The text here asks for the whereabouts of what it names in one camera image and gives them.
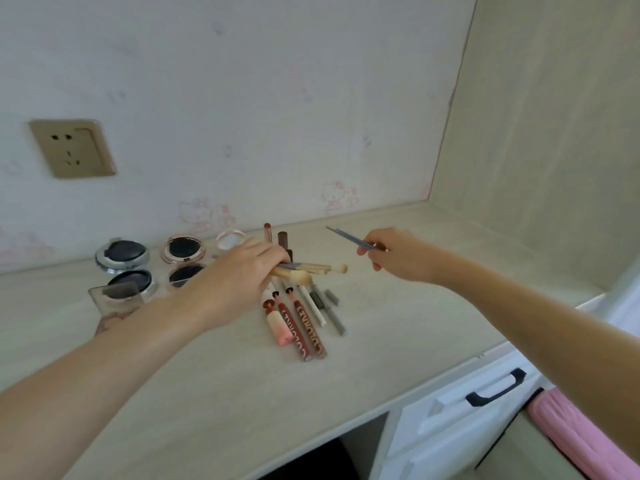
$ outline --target hand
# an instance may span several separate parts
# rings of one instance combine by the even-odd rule
[[[368,251],[358,247],[358,255],[367,254],[373,261],[373,269],[386,269],[389,273],[407,281],[436,283],[440,272],[455,255],[422,242],[411,232],[395,227],[375,229],[367,234],[365,242],[375,244],[376,249]]]
[[[289,262],[283,248],[252,237],[177,290],[172,297],[176,310],[194,316],[203,331],[227,324],[259,305],[269,272],[280,262]]]

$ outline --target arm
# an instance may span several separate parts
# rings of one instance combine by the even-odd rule
[[[0,395],[0,477],[59,479],[127,400],[176,352],[259,302],[288,260],[250,239],[171,298],[143,306]]]
[[[368,254],[411,281],[446,287],[468,300],[629,457],[640,461],[640,340],[521,286],[491,269],[424,243],[408,231],[365,238]]]

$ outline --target white pencil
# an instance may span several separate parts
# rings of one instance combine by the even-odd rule
[[[320,326],[325,326],[326,320],[324,319],[324,316],[316,306],[314,300],[311,298],[311,295],[309,295],[309,291],[307,290],[307,288],[300,285],[297,285],[297,286],[298,286],[298,289],[300,290],[300,294],[305,297],[306,302],[309,304],[309,307],[311,308],[314,315],[316,316],[318,323],[320,323]]]

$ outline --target pink lip gloss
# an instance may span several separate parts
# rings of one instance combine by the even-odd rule
[[[267,290],[265,290],[265,292],[266,294],[264,295],[264,297],[266,299],[262,303],[262,306],[265,308],[265,311],[267,313],[267,323],[269,324],[269,328],[271,329],[271,332],[276,339],[276,343],[280,347],[284,347],[285,345],[289,345],[293,342],[293,333],[282,318],[282,315],[280,315],[280,312],[273,308],[273,306],[276,304],[273,297]]]

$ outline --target round compact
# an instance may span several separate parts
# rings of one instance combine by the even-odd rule
[[[169,274],[169,283],[175,288],[180,288],[183,284],[201,272],[205,268],[203,264],[185,264],[174,269]]]
[[[226,230],[218,234],[216,238],[216,248],[220,254],[226,253],[229,249],[244,242],[244,232],[239,230]]]
[[[160,257],[169,264],[185,264],[204,257],[205,247],[201,240],[187,235],[169,239],[160,251]]]
[[[112,239],[95,252],[95,263],[107,273],[141,269],[149,262],[149,250],[136,241]]]
[[[149,273],[146,269],[137,269],[137,270],[125,271],[124,273],[120,273],[114,279],[108,282],[108,286],[119,285],[122,283],[135,284],[138,290],[138,293],[140,294],[140,297],[144,299],[151,297],[151,295],[153,295],[153,293],[155,293],[156,289],[158,288],[158,284],[153,279],[153,276],[151,276],[151,273]],[[131,295],[132,292],[129,292],[129,291],[121,292],[117,290],[114,292],[112,290],[107,289],[104,291],[104,293],[109,298],[113,298],[113,299],[132,298],[132,295]]]

